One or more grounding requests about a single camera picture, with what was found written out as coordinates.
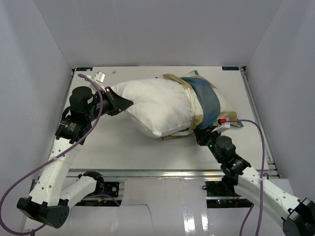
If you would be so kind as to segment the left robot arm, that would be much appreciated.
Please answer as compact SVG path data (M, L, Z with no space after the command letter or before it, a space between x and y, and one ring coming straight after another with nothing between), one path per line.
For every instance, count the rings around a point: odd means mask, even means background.
M80 174L78 181L66 189L62 186L87 134L99 118L115 116L132 105L132 101L117 95L110 87L96 93L86 86L75 88L55 133L55 152L29 196L19 199L17 208L28 218L58 229L65 223L70 209L83 198L103 194L103 177L93 171Z

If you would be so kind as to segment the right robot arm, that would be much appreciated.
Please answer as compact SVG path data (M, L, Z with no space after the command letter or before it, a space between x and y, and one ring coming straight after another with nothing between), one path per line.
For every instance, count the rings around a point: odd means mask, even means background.
M286 236L315 234L315 204L277 187L236 153L232 139L214 128L195 129L196 141L207 146L224 173L222 189L228 196L240 195L269 215Z

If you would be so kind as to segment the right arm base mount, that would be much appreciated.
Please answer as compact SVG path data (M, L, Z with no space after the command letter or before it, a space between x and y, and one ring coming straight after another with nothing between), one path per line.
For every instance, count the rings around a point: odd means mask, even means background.
M207 179L202 185L207 208L248 208L252 202L235 193L228 180Z

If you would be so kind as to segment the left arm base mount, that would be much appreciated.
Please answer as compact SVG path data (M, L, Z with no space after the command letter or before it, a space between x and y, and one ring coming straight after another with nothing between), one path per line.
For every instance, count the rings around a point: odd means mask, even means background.
M99 207L120 206L121 200L116 200L119 196L119 182L106 182L102 174L93 171L78 175L78 179L82 177L91 177L96 181L95 191L86 195L82 199L83 201L91 200L95 203L95 206Z

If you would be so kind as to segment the white pillow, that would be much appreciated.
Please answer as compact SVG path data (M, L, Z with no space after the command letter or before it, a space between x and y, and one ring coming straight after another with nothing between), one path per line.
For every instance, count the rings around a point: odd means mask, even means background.
M190 100L178 82L150 78L122 82L111 89L133 102L126 113L136 127L149 137L161 138L190 127Z

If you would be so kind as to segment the blue tan white pillowcase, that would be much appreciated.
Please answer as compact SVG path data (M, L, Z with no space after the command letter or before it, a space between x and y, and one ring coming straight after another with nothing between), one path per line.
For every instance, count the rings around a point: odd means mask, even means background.
M210 81L200 76L197 70L191 71L183 77L178 77L174 74L163 74L161 77L166 80L178 82L184 88L192 111L190 127L164 136L162 137L163 140L189 135L196 128L205 129L217 126L218 119L221 118L232 120L231 125L234 127L243 127L236 111L219 89Z

